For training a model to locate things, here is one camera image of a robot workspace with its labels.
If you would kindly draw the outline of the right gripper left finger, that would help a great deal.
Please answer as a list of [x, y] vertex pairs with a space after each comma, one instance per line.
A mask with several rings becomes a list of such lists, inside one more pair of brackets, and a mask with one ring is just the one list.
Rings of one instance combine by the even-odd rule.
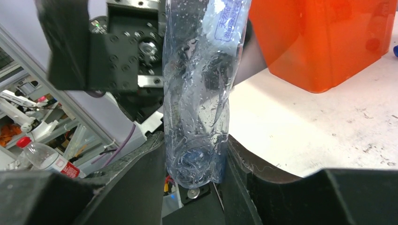
[[166, 176], [164, 133], [119, 160], [71, 179], [48, 171], [0, 174], [3, 225], [158, 225]]

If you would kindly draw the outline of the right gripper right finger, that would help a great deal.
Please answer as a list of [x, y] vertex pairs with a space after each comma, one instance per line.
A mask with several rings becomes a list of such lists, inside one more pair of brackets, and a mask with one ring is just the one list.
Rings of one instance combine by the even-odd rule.
[[228, 225], [395, 225], [398, 172], [328, 168], [300, 178], [230, 136], [222, 203]]

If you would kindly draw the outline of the crushed clear water bottle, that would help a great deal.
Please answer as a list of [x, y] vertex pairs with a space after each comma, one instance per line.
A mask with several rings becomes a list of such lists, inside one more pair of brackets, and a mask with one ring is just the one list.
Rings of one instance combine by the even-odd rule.
[[229, 95], [241, 60], [249, 0], [168, 0], [163, 45], [166, 166], [187, 189], [223, 179]]

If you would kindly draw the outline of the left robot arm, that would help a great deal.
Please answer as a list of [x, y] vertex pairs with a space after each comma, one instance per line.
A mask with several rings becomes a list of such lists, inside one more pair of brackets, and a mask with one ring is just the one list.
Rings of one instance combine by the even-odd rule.
[[250, 0], [108, 0], [91, 18], [86, 0], [37, 0], [59, 90], [110, 92], [144, 123], [159, 108], [166, 132], [228, 134], [228, 92], [252, 36]]

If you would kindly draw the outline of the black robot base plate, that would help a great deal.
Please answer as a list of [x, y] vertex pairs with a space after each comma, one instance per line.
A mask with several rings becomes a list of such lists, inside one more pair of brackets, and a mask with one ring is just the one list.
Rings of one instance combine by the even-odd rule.
[[224, 225], [222, 200], [212, 182], [195, 189], [180, 185], [163, 197], [162, 225]]

